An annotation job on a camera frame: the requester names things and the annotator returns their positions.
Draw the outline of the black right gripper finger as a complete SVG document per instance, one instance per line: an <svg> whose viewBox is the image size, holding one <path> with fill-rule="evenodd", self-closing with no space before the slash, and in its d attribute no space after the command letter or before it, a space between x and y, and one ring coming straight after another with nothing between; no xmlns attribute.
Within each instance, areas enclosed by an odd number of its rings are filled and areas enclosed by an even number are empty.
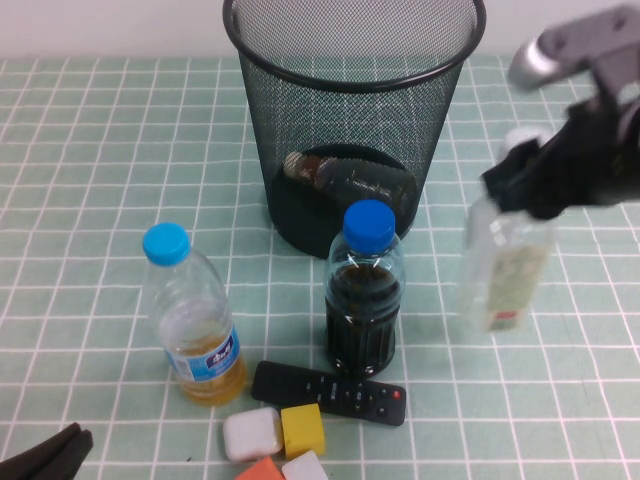
<svg viewBox="0 0 640 480"><path fill-rule="evenodd" d="M548 196L543 160L546 144L528 140L512 147L503 160L482 174L490 198Z"/></svg>
<svg viewBox="0 0 640 480"><path fill-rule="evenodd" d="M502 212L525 212L541 221L559 217L569 200L570 187L562 183L507 185L499 193Z"/></svg>

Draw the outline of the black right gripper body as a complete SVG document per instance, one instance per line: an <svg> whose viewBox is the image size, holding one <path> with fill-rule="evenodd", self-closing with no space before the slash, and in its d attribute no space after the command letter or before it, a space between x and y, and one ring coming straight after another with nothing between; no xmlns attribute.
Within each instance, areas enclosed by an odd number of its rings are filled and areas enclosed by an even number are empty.
<svg viewBox="0 0 640 480"><path fill-rule="evenodd" d="M569 107L545 174L553 206L611 206L639 199L639 101L600 97Z"/></svg>

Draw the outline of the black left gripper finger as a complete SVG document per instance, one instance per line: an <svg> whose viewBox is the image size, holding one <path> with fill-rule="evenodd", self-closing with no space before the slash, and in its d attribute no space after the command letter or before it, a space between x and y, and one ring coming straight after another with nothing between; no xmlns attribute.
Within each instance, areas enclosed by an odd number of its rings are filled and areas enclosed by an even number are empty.
<svg viewBox="0 0 640 480"><path fill-rule="evenodd" d="M73 479L93 446L91 431L81 429L59 455L27 479Z"/></svg>
<svg viewBox="0 0 640 480"><path fill-rule="evenodd" d="M80 433L80 425L73 423L31 449L2 461L1 480L27 479L50 463Z"/></svg>

